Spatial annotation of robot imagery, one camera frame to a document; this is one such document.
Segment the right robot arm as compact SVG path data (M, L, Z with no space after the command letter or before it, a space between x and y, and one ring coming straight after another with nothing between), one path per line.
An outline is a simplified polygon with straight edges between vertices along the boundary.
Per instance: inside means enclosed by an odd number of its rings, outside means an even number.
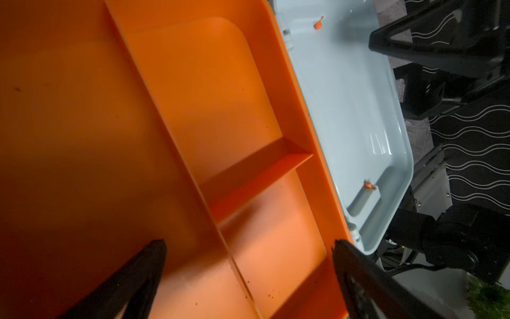
M406 61L404 117L427 120L434 150L413 189L439 175L445 210L398 210L387 239L428 266L462 269L509 286L509 2L407 1L406 15L369 38L370 50Z

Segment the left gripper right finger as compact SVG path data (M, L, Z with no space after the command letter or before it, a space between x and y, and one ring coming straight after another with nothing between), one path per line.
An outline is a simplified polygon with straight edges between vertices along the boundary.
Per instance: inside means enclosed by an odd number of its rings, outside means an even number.
M349 318L442 318L345 239L332 248Z

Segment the blue orange first aid box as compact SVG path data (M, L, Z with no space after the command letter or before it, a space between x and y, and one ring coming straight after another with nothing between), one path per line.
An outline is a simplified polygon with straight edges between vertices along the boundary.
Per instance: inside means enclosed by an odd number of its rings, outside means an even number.
M347 318L413 174L372 1L2 1L1 317L151 241L151 318Z

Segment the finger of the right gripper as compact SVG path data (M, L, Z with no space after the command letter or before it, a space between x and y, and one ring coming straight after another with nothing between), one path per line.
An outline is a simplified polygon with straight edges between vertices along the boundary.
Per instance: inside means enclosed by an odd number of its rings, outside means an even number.
M442 21L411 42L394 37L433 18ZM389 57L468 78L482 78L506 55L505 1L433 1L418 11L373 31L369 49Z

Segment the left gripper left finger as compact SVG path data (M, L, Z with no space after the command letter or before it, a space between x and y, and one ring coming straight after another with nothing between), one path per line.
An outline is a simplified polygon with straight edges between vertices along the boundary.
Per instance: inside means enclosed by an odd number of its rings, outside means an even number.
M167 247L153 240L61 318L147 318L162 279Z

